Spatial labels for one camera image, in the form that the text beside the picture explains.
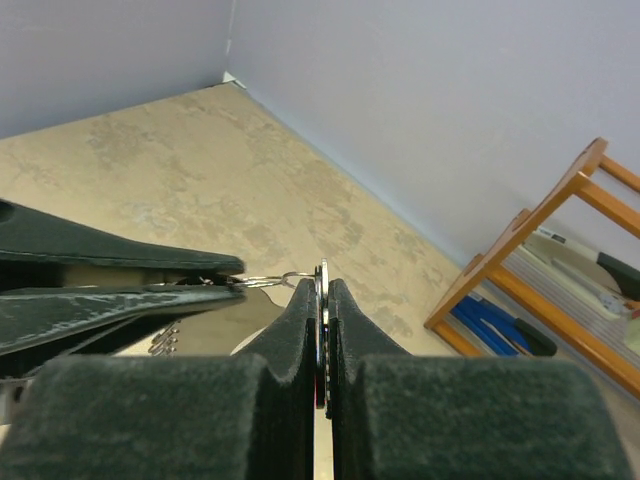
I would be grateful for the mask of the red grey key holder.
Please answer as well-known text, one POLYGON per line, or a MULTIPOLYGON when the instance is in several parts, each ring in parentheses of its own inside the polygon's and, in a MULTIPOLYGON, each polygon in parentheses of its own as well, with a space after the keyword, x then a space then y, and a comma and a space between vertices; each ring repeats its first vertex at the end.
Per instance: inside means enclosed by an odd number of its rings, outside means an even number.
POLYGON ((248 277, 244 302, 187 317, 125 348, 120 356, 231 355, 249 343, 278 318, 284 308, 273 302, 267 290, 284 298, 310 273, 287 272, 280 276, 248 277))

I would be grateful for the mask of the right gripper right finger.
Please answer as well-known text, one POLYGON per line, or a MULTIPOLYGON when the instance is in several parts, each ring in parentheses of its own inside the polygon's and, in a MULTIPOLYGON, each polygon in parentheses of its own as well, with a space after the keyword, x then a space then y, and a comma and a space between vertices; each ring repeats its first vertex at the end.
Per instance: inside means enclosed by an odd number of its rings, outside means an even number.
POLYGON ((629 479, 603 397, 574 364, 421 357, 329 286, 338 479, 629 479))

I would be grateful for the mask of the silver key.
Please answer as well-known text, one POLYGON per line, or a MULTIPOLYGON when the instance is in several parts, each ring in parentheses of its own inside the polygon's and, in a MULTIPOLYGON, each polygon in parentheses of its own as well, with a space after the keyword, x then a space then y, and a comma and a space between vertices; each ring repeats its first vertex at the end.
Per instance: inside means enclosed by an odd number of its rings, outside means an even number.
POLYGON ((330 345, 329 345, 329 271, 328 261, 322 258, 314 270, 316 290, 315 320, 315 404, 332 418, 330 398, 330 345))

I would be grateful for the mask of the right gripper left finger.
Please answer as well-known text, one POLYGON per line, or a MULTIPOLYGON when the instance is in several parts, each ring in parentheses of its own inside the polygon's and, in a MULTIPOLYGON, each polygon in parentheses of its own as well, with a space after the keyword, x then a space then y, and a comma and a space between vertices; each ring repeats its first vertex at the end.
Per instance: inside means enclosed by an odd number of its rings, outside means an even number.
POLYGON ((71 356, 36 376, 5 479, 309 479, 316 289, 232 356, 71 356))

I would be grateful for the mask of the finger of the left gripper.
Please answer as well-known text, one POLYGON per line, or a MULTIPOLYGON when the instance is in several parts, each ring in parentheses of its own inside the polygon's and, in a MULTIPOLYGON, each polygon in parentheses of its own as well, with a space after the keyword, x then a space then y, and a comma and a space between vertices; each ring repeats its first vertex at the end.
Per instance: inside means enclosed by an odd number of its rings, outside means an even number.
POLYGON ((1 296, 1 353, 25 351, 138 315, 200 312, 244 299, 241 289, 211 285, 13 290, 1 296))
POLYGON ((231 255, 134 241, 1 201, 1 286, 57 288, 70 273, 140 274, 148 283, 245 271, 231 255))

